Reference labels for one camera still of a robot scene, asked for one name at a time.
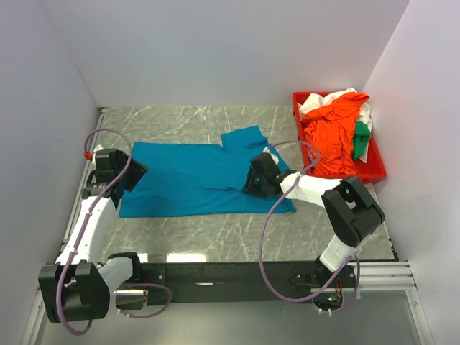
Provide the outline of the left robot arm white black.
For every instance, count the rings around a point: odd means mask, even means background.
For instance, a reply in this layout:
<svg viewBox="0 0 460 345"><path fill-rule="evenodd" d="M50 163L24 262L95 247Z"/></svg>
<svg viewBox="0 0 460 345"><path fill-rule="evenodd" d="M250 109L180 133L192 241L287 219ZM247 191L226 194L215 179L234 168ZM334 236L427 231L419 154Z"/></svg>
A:
<svg viewBox="0 0 460 345"><path fill-rule="evenodd" d="M38 282L51 323L104 318L111 294L120 286L139 287L144 272L138 254L109 256L102 267L98 258L106 230L125 192L130 192L147 168L118 149L93 153L94 169L81 192L80 213L68 243L54 264L40 270Z"/></svg>

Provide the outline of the blue t shirt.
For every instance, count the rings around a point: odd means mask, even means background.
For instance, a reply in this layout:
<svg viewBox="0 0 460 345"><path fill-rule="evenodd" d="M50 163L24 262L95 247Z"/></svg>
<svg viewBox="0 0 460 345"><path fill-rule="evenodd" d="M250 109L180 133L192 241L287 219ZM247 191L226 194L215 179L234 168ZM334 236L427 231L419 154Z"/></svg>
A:
<svg viewBox="0 0 460 345"><path fill-rule="evenodd" d="M268 147L258 126L224 133L220 144L136 142L132 157L147 167L125 193L122 218L267 213L277 197L244 193L250 161Z"/></svg>

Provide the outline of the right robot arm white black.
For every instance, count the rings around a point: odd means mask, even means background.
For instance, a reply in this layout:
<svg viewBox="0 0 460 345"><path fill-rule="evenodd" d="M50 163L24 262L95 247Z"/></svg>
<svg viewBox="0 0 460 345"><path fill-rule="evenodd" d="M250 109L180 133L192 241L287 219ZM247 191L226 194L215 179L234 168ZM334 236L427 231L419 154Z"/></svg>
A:
<svg viewBox="0 0 460 345"><path fill-rule="evenodd" d="M333 237L318 257L319 266L315 271L316 280L325 287L331 287L340 279L340 266L385 221L380 205L357 176L340 180L317 178L294 170L283 172L269 152L251 160L243 191L262 198L277 197L264 225L286 200L304 201L326 210Z"/></svg>

